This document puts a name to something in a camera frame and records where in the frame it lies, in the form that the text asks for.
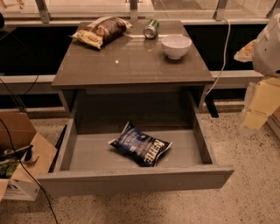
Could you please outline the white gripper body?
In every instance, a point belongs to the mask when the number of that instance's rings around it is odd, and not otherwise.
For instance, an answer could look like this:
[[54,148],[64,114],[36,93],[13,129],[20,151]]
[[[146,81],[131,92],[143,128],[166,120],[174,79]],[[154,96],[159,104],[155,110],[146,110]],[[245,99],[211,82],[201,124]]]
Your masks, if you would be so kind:
[[257,36],[252,59],[258,73],[280,76],[280,13]]

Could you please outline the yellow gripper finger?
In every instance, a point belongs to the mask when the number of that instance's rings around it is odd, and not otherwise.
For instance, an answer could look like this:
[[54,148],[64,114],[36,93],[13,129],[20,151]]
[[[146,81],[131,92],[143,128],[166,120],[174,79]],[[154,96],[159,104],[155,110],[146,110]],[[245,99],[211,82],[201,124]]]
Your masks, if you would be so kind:
[[256,46],[256,40],[252,40],[247,43],[242,49],[240,49],[235,55],[234,59],[240,62],[250,62],[254,60],[254,50]]
[[241,111],[239,131],[254,135],[280,107],[280,80],[266,78],[248,84],[244,108]]

